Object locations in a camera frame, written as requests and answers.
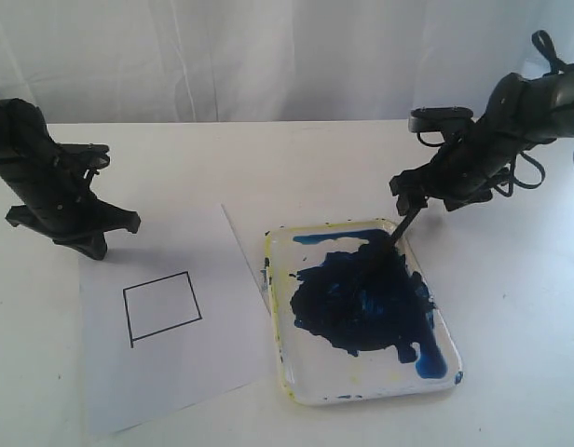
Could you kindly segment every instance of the black square outline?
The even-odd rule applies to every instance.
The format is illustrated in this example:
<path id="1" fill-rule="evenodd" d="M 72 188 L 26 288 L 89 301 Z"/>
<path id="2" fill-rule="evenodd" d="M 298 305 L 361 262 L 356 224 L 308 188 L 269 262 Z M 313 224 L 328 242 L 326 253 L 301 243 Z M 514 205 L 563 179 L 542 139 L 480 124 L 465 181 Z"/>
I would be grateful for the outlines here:
<path id="1" fill-rule="evenodd" d="M 192 298 L 194 299 L 194 304 L 196 305 L 196 310 L 198 311 L 198 318 L 190 319 L 189 321 L 184 321 L 183 323 L 175 324 L 173 326 L 170 326 L 169 328 L 161 329 L 159 331 L 154 331 L 154 332 L 148 333 L 147 335 L 141 335 L 140 337 L 134 338 L 132 333 L 131 333 L 130 311 L 128 310 L 128 296 L 127 296 L 126 292 L 131 290 L 131 289 L 136 289 L 138 287 L 145 286 L 147 284 L 152 284 L 153 282 L 159 282 L 159 281 L 163 281 L 165 279 L 179 277 L 181 275 L 185 275 L 185 277 L 187 278 L 187 284 L 190 286 L 190 291 L 192 291 Z M 192 287 L 192 279 L 190 279 L 190 275 L 189 275 L 189 273 L 187 273 L 187 271 L 181 272 L 181 273 L 176 273 L 175 275 L 169 275 L 168 277 L 164 277 L 164 278 L 153 279 L 152 281 L 143 282 L 142 284 L 138 284 L 136 286 L 127 287 L 123 290 L 123 302 L 124 302 L 124 305 L 126 307 L 126 319 L 128 320 L 128 334 L 130 335 L 130 347 L 131 348 L 134 348 L 134 342 L 137 342 L 138 340 L 142 340 L 144 338 L 151 337 L 153 335 L 157 335 L 157 334 L 162 333 L 162 332 L 170 331 L 171 329 L 179 328 L 181 326 L 185 326 L 186 324 L 194 323 L 195 321 L 200 321 L 202 319 L 202 314 L 200 313 L 200 307 L 198 305 L 198 301 L 196 300 L 196 294 L 194 293 L 194 287 Z"/>

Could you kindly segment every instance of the table surface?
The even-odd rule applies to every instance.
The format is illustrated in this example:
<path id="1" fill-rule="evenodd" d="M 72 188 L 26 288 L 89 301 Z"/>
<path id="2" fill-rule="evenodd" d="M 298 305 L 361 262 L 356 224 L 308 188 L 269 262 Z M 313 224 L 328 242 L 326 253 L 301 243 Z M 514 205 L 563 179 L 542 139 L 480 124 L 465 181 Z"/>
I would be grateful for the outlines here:
<path id="1" fill-rule="evenodd" d="M 266 230 L 398 220 L 389 179 L 433 154 L 404 121 L 49 129 L 109 144 L 94 190 L 144 221 L 223 203 L 259 283 Z M 453 213 L 434 201 L 408 232 L 463 358 L 455 389 L 313 408 L 268 377 L 102 438 L 84 422 L 78 255 L 11 228 L 0 181 L 0 446 L 574 445 L 573 146 L 532 151 L 537 191 Z"/>

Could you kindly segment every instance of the white paper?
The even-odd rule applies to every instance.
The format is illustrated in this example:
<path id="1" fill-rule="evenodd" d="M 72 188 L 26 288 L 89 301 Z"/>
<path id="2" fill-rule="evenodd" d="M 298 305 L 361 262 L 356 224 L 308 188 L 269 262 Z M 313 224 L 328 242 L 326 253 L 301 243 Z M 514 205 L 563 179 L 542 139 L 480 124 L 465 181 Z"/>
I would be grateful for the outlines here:
<path id="1" fill-rule="evenodd" d="M 145 219 L 107 243 L 104 261 L 80 260 L 91 434 L 274 371 L 269 315 L 220 206 Z"/>

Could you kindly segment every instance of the plastic tray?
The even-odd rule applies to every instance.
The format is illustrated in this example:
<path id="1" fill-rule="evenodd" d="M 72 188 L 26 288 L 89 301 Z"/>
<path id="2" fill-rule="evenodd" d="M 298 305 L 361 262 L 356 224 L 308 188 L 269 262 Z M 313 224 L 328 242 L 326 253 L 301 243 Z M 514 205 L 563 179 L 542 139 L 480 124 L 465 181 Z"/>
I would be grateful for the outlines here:
<path id="1" fill-rule="evenodd" d="M 323 263 L 326 253 L 355 252 L 366 243 L 356 237 L 339 237 L 322 243 L 302 244 L 294 237 L 380 229 L 391 233 L 395 224 L 386 220 L 363 223 L 327 224 L 308 228 L 284 228 L 266 237 L 266 278 L 271 315 L 280 365 L 280 382 L 295 401 L 323 405 L 351 400 L 367 400 L 403 394 L 442 390 L 462 378 L 461 361 L 438 308 L 426 314 L 433 320 L 433 334 L 446 365 L 440 378 L 422 378 L 416 362 L 401 363 L 397 348 L 361 351 L 354 357 L 335 348 L 322 336 L 295 326 L 291 299 L 301 281 L 297 272 Z M 404 253 L 409 275 L 419 271 L 407 241 L 397 249 Z M 419 352 L 419 345 L 413 348 Z"/>

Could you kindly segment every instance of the blue paint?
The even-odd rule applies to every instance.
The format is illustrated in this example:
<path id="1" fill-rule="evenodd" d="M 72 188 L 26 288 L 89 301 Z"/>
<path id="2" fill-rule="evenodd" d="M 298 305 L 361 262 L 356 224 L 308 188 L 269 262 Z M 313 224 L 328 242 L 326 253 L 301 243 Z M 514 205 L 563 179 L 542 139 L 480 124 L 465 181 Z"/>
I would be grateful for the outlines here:
<path id="1" fill-rule="evenodd" d="M 301 284 L 291 300 L 295 326 L 324 337 L 354 357 L 360 351 L 394 345 L 399 361 L 415 362 L 420 377 L 444 377 L 447 368 L 434 338 L 434 306 L 428 287 L 418 272 L 409 275 L 404 255 L 396 249 L 384 252 L 387 232 L 348 231 L 298 236 L 294 241 L 313 245 L 341 237 L 368 243 L 354 253 L 327 253 L 321 265 L 297 272 Z M 359 276 L 376 260 L 380 270 L 356 289 Z M 413 343 L 419 344 L 419 353 Z"/>

